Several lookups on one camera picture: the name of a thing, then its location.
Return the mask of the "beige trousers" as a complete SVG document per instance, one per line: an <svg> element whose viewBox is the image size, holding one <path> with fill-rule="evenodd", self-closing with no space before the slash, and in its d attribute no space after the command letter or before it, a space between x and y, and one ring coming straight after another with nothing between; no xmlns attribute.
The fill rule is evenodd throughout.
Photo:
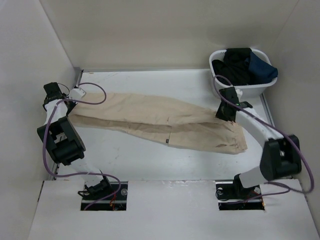
<svg viewBox="0 0 320 240"><path fill-rule="evenodd" d="M120 131L196 151L239 154L247 150L243 128L216 118L216 111L165 96L135 93L87 93L69 114L78 127Z"/></svg>

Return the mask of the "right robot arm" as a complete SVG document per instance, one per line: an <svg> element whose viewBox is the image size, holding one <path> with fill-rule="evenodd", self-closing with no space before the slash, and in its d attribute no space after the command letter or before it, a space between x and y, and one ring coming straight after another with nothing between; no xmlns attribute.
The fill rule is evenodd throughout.
<svg viewBox="0 0 320 240"><path fill-rule="evenodd" d="M216 118L237 123L262 147L259 165L237 174L232 182L233 194L243 199L254 187L301 172L302 161L295 147L299 139L290 135L286 139L257 114L247 101L240 102L236 89L227 87L218 91L221 103Z"/></svg>

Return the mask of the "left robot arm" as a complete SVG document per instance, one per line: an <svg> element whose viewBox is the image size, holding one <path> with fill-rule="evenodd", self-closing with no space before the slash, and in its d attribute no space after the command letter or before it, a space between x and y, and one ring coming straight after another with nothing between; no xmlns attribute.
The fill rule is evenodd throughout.
<svg viewBox="0 0 320 240"><path fill-rule="evenodd" d="M85 159L86 147L69 119L71 111L87 93L79 86L68 94L63 93L57 82L48 83L43 88L46 92L43 102L46 120L37 129L43 143L42 153L48 153L57 165L71 167L82 176L84 190L78 194L84 200L108 199L114 192L112 185L107 176Z"/></svg>

